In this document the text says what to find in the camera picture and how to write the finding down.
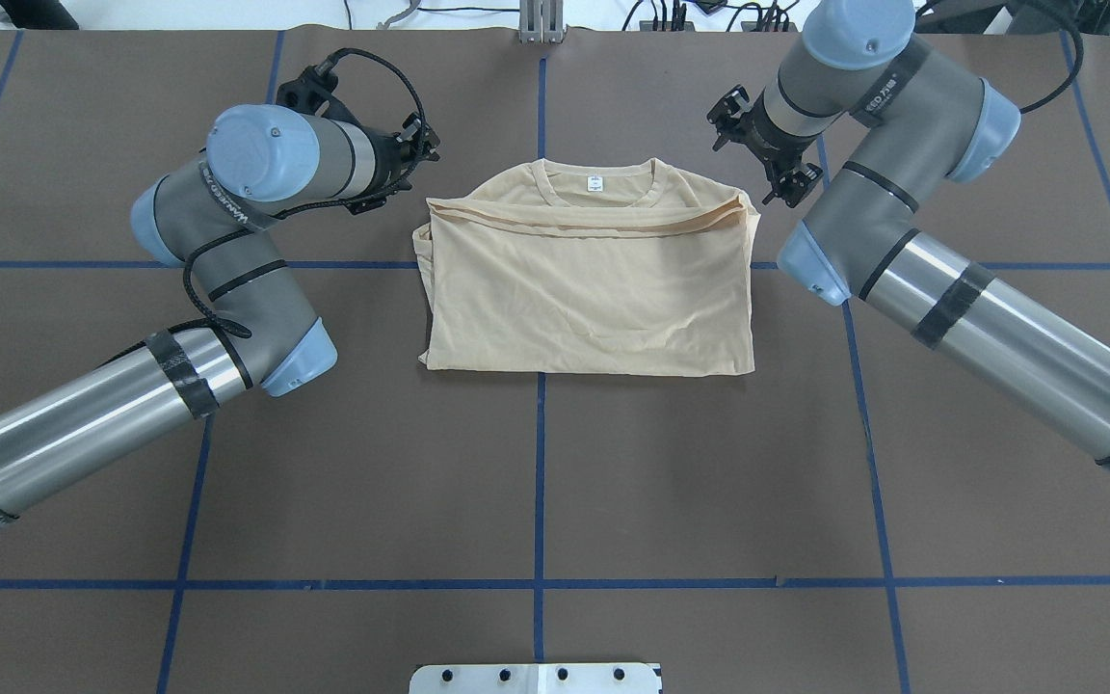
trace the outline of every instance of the white metal bracket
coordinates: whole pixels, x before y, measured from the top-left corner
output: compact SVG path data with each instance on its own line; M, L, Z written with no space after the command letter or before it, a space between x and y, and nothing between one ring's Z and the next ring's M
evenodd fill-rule
M662 667L646 663L425 666L410 694L662 694Z

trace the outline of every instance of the black cable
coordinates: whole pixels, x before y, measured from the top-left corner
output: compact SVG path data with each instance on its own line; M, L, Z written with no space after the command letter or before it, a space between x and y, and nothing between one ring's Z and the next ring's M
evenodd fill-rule
M519 12L521 8L418 8L418 12Z
M916 12L916 18L924 17L924 14L928 13L930 9L935 8L935 6L937 4L942 3L945 0L928 0L928 3L922 6L922 8L920 8L919 11ZM1078 79L1078 73L1082 71L1082 62L1084 61L1084 50L1087 48L1082 42L1082 31L1079 30L1077 23L1074 23L1073 21L1073 18L1068 17L1068 14L1061 12L1060 10L1057 10L1054 6L1046 3L1045 0L1021 0L1021 3L1031 6L1031 8L1035 8L1036 10L1039 10L1039 12L1042 12L1043 17L1052 19L1052 21L1056 22L1058 26L1060 26L1062 30L1068 32L1070 39L1073 40L1073 67L1070 67L1070 74L1064 78L1064 82L1058 84L1056 89L1053 89L1048 93L1047 97L1043 97L1039 101L1035 101L1033 104L1021 107L1020 111L1022 113L1030 113L1031 111L1041 109L1041 107L1048 105L1049 102L1051 102L1057 97L1060 97L1061 93L1064 93L1066 89L1070 88L1073 84L1074 80Z
M331 70L332 68L336 67L336 62L340 62L340 59L347 56L359 56L362 58L366 58L370 61L379 62L379 64L382 64L385 68L387 68L387 70L391 71L392 74L397 76L397 79L401 80L401 83L405 86L405 90L410 92L410 98L413 99L413 110L415 113L418 114L418 123L422 123L420 124L418 141L417 145L415 145L414 149L413 161L410 162L410 165L405 168L405 171L402 172L402 174L397 177L395 181L392 181L391 184L377 190L377 192L359 194L357 198L340 198L336 199L336 201L307 202L305 203L305 205L299 205L296 208L290 208L290 210L282 210L281 212L276 212L276 214L274 214L273 217L276 217L276 219L279 220L283 220L285 219L285 217L295 215L299 214L299 212L304 212L307 210L317 210L321 208L336 208L336 207L349 208L351 205L356 205L356 203L359 202L380 201L380 199L387 198L389 194L395 193L402 185L404 185L406 181L410 180L410 174L413 174L413 171L417 170L418 162L422 161L423 150L425 150L427 147L427 111L426 109L423 109L422 99L418 98L418 91L415 91L415 89L413 88L413 83L410 82L410 78L406 78L405 73L402 73L401 69L397 68L396 66L393 66L392 62L387 62L382 57L379 57L375 53L371 53L370 51L362 51L361 48L341 48L340 51L336 51L333 54L327 56L326 62L332 63L332 66L330 66L330 68L327 69Z
M215 328L224 330L225 333L233 334L234 338L240 340L250 339L252 335L251 330L248 329L246 325L238 324L238 322L225 320L216 315L215 311L212 311L212 309L210 309L209 305L200 299L199 293L194 291L194 284L191 282L191 271L193 271L194 262L200 259L200 255L208 253L208 251L212 251L218 245L238 240L238 238L250 237L252 233L254 232L251 232L251 230L239 229L233 233L215 238L215 240L206 242L204 245L200 245L199 249L192 251L191 254L186 257L186 262L182 263L182 289L186 291L186 298L191 300L194 309L203 313L203 316L208 320L209 324L215 325Z
M635 3L633 4L633 9L628 10L628 17L624 18L624 26L619 27L619 31L628 31L628 26L632 22L633 14L636 13L636 9L638 9L639 4L644 3L644 1L645 0L635 1ZM654 21L657 22L657 10L654 10Z
M758 26L759 23L761 23L761 12L765 11L765 8L761 8L761 4L759 3L744 3L735 8L735 14L731 14L730 22L727 22L727 31L730 31L733 30L733 28L735 28L735 20L739 18L739 13L744 12L744 10L748 8L754 8L756 10L756 22Z

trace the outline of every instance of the t-shirt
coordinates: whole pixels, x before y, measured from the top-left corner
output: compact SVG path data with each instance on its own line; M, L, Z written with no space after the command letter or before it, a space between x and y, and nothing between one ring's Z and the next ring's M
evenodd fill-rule
M465 198L427 199L413 233L427 369L753 372L753 238L743 190L657 159L538 159Z

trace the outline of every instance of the blue joint cap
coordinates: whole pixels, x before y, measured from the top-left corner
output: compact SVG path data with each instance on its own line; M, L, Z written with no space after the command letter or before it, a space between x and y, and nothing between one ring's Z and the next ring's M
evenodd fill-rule
M239 198L285 201L316 175L320 138L284 105L234 105L208 132L208 168Z
M281 361L281 365L268 374L261 386L273 399L280 399L296 386L314 381L317 375L333 368L336 363L336 346L327 338L323 319L316 323L296 343L294 351Z
M135 234L135 242L142 245L144 251L157 259L157 262L168 268L181 268L182 260L169 250L169 245L162 241L162 232L157 228L157 189L162 184L163 178L145 190L135 203L131 207L131 232Z
M819 243L816 243L810 229L803 221L796 224L783 245L783 251L778 254L778 266L831 306L838 306L850 299L850 286L847 286L834 264L829 263L825 251L820 250Z
M803 46L831 68L870 70L901 53L914 31L910 0L824 0L807 14Z
M1009 143L1018 135L1018 128L1021 128L1018 107L992 89L988 80L981 79L981 82L982 105L979 107L975 134L970 135L970 144L966 145L961 161L948 172L948 179L955 183L967 183L986 172L1009 149Z

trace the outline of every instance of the shirt neckline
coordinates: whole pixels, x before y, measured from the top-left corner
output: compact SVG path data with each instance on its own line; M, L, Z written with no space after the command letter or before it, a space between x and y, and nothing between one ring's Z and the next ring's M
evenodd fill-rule
M660 162L659 159L648 159L648 161L644 163L633 164L630 167L578 167L576 164L552 162L551 159L538 159L536 162L529 163L529 171L533 172L534 183L537 184L537 192L542 194L547 205L552 205L554 208L576 208L581 210L627 210L630 208L652 208L662 198L662 193L665 192L667 180L666 164ZM572 202L565 201L564 198L561 198L559 193L555 192L555 185L552 184L551 172L564 172L564 174L586 177L601 175L604 178L653 174L654 183L650 188L648 188L647 192L642 194L642 197L636 199L636 201L628 203L628 205L591 208L585 205L574 205Z

